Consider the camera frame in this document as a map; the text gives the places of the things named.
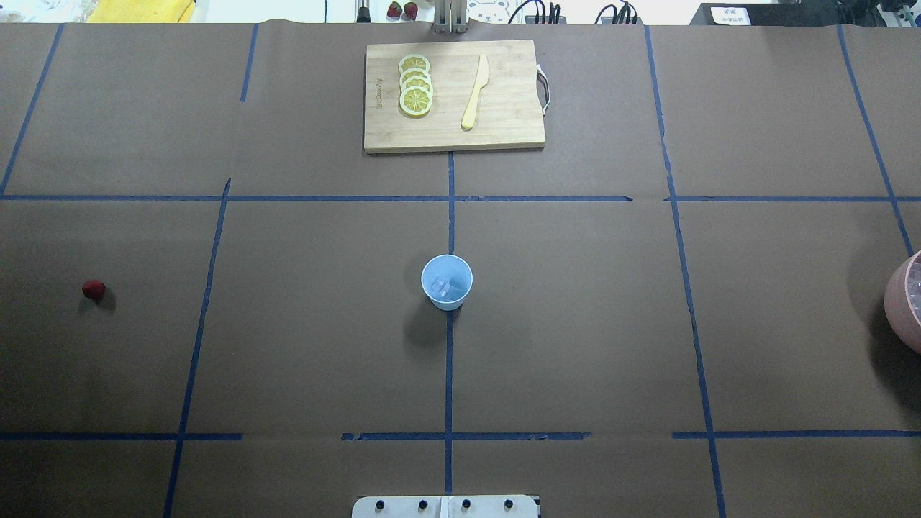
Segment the clear ice cube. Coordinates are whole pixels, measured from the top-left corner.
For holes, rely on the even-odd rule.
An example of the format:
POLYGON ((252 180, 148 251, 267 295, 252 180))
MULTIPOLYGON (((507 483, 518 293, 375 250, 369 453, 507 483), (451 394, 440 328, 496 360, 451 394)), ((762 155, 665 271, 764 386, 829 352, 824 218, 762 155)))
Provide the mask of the clear ice cube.
POLYGON ((450 298, 451 284, 446 278, 435 279, 430 286, 430 292, 438 301, 447 301, 450 298))

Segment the light blue plastic cup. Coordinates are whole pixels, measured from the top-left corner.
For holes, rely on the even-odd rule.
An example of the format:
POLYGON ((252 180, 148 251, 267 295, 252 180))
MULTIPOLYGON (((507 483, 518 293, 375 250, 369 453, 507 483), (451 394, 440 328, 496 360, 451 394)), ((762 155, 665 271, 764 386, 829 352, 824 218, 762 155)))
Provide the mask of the light blue plastic cup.
POLYGON ((451 312, 460 308, 470 294, 473 269, 460 256, 439 255, 425 263, 420 281, 429 301, 438 309, 451 312))

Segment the pile of ice cubes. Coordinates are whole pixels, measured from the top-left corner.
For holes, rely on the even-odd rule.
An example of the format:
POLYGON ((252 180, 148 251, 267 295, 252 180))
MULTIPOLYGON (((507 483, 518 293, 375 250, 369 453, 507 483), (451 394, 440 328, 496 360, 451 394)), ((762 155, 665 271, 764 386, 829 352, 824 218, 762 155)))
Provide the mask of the pile of ice cubes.
POLYGON ((920 255, 915 256, 907 268, 907 299, 912 315, 920 322, 920 255))

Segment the yellow plastic knife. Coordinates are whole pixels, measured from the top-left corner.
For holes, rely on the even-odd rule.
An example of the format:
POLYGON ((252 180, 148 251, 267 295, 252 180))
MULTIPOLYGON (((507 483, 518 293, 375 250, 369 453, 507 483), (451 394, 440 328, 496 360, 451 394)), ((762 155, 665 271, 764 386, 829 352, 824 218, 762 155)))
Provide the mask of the yellow plastic knife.
POLYGON ((488 85, 489 74, 490 66, 488 57, 484 55, 484 53, 481 53, 479 55, 473 88, 471 88, 471 94, 465 106, 463 118, 461 118, 460 121, 460 128, 463 129, 463 131, 471 131, 475 127, 478 118, 481 91, 488 85))

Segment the bamboo cutting board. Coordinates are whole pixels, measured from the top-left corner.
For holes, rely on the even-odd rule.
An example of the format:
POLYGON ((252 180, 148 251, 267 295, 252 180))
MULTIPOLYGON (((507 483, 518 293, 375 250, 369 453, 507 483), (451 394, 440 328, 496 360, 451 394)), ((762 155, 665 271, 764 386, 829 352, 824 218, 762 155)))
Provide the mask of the bamboo cutting board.
POLYGON ((545 144, 533 40, 371 44, 366 48, 366 153, 539 150, 545 144), (481 91, 475 127, 463 131, 461 118, 481 53, 487 55, 490 66, 488 85, 481 91), (398 64, 405 55, 423 55, 431 63, 433 105, 419 118, 405 115, 399 105, 398 64))

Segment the lemon slice four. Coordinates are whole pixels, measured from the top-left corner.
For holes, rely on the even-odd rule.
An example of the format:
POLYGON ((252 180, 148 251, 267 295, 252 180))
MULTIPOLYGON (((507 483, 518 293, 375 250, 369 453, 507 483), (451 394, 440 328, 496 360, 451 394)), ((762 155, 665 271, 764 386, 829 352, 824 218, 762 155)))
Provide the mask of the lemon slice four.
POLYGON ((419 118, 430 112, 433 105, 433 94, 428 95, 425 91, 412 89, 404 95, 400 93, 399 105, 405 115, 419 118))

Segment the lemon slice three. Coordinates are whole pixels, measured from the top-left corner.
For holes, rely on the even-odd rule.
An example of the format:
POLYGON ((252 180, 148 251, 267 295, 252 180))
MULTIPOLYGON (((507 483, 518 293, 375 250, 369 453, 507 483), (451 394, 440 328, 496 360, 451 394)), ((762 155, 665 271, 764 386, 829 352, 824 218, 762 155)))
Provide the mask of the lemon slice three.
POLYGON ((434 88, 431 80, 425 78, 424 76, 412 76, 401 83, 401 95, 416 89, 417 91, 425 91, 428 95, 432 95, 434 88))

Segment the lemon slice two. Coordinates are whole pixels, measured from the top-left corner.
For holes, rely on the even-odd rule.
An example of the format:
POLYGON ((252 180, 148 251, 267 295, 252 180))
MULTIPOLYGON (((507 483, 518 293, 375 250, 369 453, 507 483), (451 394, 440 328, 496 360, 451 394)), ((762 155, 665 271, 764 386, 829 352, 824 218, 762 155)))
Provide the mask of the lemon slice two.
POLYGON ((431 91, 433 82, 431 76, 423 68, 410 68, 401 73, 400 76, 401 90, 412 88, 413 86, 424 86, 431 91))

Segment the lemon slice one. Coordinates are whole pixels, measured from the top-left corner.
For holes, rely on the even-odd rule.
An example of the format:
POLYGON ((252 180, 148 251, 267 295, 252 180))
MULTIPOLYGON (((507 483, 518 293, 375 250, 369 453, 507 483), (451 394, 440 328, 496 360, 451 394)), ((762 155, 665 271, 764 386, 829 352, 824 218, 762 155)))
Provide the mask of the lemon slice one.
POLYGON ((401 80, 415 76, 430 78, 431 63, 423 55, 405 55, 398 64, 401 80))

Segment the strawberry on tray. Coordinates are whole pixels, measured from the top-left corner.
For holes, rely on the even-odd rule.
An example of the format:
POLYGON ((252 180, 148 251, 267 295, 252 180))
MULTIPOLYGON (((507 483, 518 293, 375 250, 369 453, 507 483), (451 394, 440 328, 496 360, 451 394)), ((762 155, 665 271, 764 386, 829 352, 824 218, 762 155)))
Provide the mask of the strawberry on tray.
POLYGON ((404 14, 404 7, 398 1, 391 1, 388 6, 386 17, 390 20, 399 20, 404 14))
POLYGON ((404 16, 406 20, 410 20, 410 21, 417 20, 418 12, 419 12, 419 7, 417 6, 417 3, 415 2, 407 2, 402 7, 402 16, 404 16))

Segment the red strawberry on table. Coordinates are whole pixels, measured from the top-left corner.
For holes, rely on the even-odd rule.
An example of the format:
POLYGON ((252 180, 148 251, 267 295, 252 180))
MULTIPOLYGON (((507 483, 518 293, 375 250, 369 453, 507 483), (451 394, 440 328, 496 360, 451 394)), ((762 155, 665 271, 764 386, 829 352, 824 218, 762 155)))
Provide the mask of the red strawberry on table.
POLYGON ((81 287, 83 297, 99 303, 106 295, 106 285, 98 279, 90 279, 83 282, 81 287))

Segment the black power strip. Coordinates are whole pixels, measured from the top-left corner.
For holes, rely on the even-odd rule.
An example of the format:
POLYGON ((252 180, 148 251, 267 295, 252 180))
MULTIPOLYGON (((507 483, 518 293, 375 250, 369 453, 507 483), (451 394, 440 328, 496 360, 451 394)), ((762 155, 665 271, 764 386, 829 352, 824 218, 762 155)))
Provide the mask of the black power strip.
POLYGON ((854 13, 839 1, 783 1, 779 3, 703 2, 691 17, 691 26, 824 27, 848 24, 854 13))

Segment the yellow cloth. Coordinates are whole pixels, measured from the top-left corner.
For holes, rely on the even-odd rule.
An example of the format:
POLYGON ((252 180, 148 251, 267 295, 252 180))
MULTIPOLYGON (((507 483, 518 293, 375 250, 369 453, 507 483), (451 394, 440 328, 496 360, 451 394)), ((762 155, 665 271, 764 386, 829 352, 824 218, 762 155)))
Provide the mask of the yellow cloth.
POLYGON ((196 6, 196 1, 99 1, 88 23, 187 23, 196 6))

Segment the pink bowl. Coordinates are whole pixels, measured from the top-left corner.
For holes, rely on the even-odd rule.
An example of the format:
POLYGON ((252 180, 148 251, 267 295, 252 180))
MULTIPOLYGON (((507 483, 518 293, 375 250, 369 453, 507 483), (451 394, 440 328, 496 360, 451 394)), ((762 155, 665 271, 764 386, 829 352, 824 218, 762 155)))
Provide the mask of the pink bowl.
POLYGON ((884 312, 889 326, 897 337, 915 354, 920 354, 920 322, 917 321, 907 299, 907 268, 916 252, 905 260, 889 277, 884 291, 884 312))

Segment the aluminium frame post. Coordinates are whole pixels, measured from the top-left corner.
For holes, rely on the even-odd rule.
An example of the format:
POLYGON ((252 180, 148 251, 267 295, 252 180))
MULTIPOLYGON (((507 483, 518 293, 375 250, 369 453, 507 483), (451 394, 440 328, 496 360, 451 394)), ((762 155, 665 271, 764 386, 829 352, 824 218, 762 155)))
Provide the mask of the aluminium frame post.
POLYGON ((434 0, 433 32, 463 34, 469 29, 468 2, 461 0, 434 0))

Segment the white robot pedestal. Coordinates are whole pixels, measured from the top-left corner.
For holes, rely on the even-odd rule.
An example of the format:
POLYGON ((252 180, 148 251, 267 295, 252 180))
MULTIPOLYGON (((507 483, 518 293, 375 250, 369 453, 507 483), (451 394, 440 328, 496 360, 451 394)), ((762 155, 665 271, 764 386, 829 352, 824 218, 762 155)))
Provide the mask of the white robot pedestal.
POLYGON ((539 498, 524 494, 361 497, 352 517, 540 517, 539 498))

